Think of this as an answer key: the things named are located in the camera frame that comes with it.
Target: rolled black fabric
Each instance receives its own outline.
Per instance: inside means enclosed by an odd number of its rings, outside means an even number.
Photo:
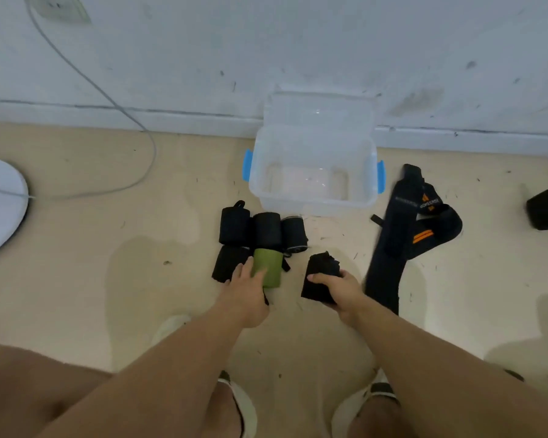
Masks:
[[[238,201],[233,207],[221,211],[219,242],[227,246],[245,246],[248,244],[249,210],[244,209],[245,201]]]
[[[304,276],[303,291],[300,294],[303,298],[309,300],[335,304],[335,300],[329,292],[329,287],[324,284],[315,284],[307,280],[311,273],[325,273],[340,277],[339,262],[329,255],[329,252],[317,253],[308,259],[307,273]]]
[[[285,255],[304,252],[308,248],[308,238],[304,231],[302,217],[286,217],[280,222],[282,247]]]
[[[282,251],[280,214],[263,212],[254,215],[255,247]]]
[[[230,280],[235,267],[240,263],[245,264],[250,254],[250,250],[246,248],[222,246],[219,255],[217,255],[217,261],[215,262],[211,278],[220,283]]]
[[[454,209],[444,204],[434,187],[424,183],[422,172],[404,165],[404,177],[392,190],[365,279],[365,294],[396,315],[399,312],[398,288],[406,261],[452,240],[460,234],[463,222]],[[426,218],[416,220],[417,214]]]

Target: clear plastic storage box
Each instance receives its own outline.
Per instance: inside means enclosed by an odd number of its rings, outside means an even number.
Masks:
[[[338,215],[370,207],[385,184],[372,139],[372,101],[282,92],[270,96],[244,177],[267,211]]]

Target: slipper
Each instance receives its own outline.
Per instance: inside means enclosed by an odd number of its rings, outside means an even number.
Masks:
[[[347,438],[351,422],[371,397],[388,397],[398,402],[394,390],[392,390],[392,386],[388,383],[386,374],[382,369],[378,370],[370,385],[354,393],[337,407],[331,420],[332,438]]]
[[[153,336],[151,347],[159,344],[164,338],[191,321],[188,315],[174,315],[166,319]],[[252,400],[239,385],[233,383],[229,374],[222,371],[218,383],[227,384],[234,396],[235,404],[241,418],[241,438],[254,438],[258,430],[258,415]]]

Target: beige floor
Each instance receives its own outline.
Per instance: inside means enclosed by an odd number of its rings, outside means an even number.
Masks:
[[[198,314],[219,292],[210,278],[222,207],[243,199],[240,177],[253,142],[158,134],[149,180],[98,198],[30,206],[0,250],[0,343],[117,370],[173,313]],[[528,225],[526,198],[548,187],[548,159],[380,149],[388,183],[403,163],[422,167],[463,218],[454,241],[408,262],[402,316],[465,349],[524,373],[548,394],[548,232]],[[0,124],[0,158],[37,195],[120,186],[151,156],[138,132]],[[383,215],[387,195],[373,212]],[[372,210],[307,218],[310,254],[329,250],[365,274],[378,228]],[[366,382],[373,360],[328,308],[299,298],[308,253],[290,259],[272,313],[242,334],[228,370],[259,413],[259,437],[318,436],[324,413]]]

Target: white wall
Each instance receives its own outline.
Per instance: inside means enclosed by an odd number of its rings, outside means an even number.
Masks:
[[[278,86],[374,97],[388,127],[548,134],[548,0],[81,1],[91,26],[45,32],[161,130],[251,133]],[[0,0],[0,120],[130,127],[69,107],[106,105]]]

